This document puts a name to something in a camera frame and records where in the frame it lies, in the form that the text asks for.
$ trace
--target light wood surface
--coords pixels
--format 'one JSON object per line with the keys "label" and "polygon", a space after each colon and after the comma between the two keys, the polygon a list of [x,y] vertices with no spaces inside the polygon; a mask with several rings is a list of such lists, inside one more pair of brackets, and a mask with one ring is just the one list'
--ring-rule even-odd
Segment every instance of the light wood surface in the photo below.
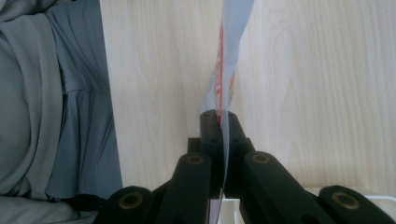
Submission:
{"label": "light wood surface", "polygon": [[[221,1],[101,0],[124,186],[167,181],[216,61]],[[396,196],[396,1],[256,0],[232,111],[304,187]]]}

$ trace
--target black object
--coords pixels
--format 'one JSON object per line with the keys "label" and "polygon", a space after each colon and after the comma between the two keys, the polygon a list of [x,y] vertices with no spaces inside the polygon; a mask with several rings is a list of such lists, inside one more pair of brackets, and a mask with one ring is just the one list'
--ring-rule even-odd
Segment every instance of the black object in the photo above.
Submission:
{"label": "black object", "polygon": [[[219,197],[224,177],[223,141],[216,111],[206,111],[200,121],[201,138],[189,139],[169,182],[153,192],[117,191],[94,223],[207,223],[209,200]],[[275,157],[255,151],[235,114],[229,113],[229,121],[224,194],[240,199],[245,223],[395,223],[351,189],[333,186],[318,197],[309,194]]]}

